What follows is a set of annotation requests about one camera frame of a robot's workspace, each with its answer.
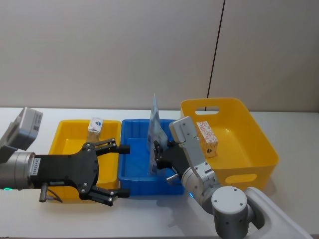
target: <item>yellow plastic bin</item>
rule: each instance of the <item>yellow plastic bin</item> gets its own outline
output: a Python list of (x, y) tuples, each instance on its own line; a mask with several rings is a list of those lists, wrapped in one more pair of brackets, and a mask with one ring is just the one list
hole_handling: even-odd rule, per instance
[[(202, 107), (218, 112), (199, 115)], [(186, 100), (181, 116), (207, 121), (218, 138), (217, 156), (207, 159), (222, 185), (263, 189), (278, 163), (278, 155), (245, 105), (235, 98)]]
[[(80, 151), (86, 142), (89, 120), (63, 120), (60, 122), (49, 154), (74, 154)], [(100, 140), (115, 138), (120, 144), (121, 122), (104, 120)], [(105, 189), (118, 188), (118, 153), (108, 153), (98, 157), (99, 179), (97, 186)], [(79, 193), (73, 187), (50, 187), (63, 201), (80, 200)]]

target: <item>white table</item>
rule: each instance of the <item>white table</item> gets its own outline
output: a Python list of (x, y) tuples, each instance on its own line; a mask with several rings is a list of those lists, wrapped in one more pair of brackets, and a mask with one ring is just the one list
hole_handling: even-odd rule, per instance
[[(37, 109), (41, 129), (28, 151), (49, 152), (61, 120), (148, 119), (150, 111)], [(0, 134), (21, 109), (0, 108)], [(178, 119), (179, 111), (161, 111)], [(295, 222), (319, 235), (319, 114), (252, 113), (279, 154), (280, 162), (264, 192)], [(0, 237), (217, 238), (212, 215), (189, 196), (118, 199), (113, 207), (91, 204), (39, 203), (39, 190), (0, 190)]]

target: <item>basket handle hole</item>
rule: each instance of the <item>basket handle hole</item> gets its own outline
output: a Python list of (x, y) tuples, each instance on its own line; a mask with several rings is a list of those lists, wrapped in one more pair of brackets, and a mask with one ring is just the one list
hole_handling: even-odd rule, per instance
[(233, 175), (229, 176), (225, 179), (225, 182), (228, 184), (234, 184), (234, 183), (248, 183), (256, 180), (257, 174), (251, 173), (251, 174), (241, 174), (241, 175)]
[(195, 111), (195, 113), (198, 116), (201, 115), (216, 115), (219, 112), (219, 107), (217, 106), (207, 106), (206, 107), (206, 111), (205, 111), (205, 107), (198, 107)]

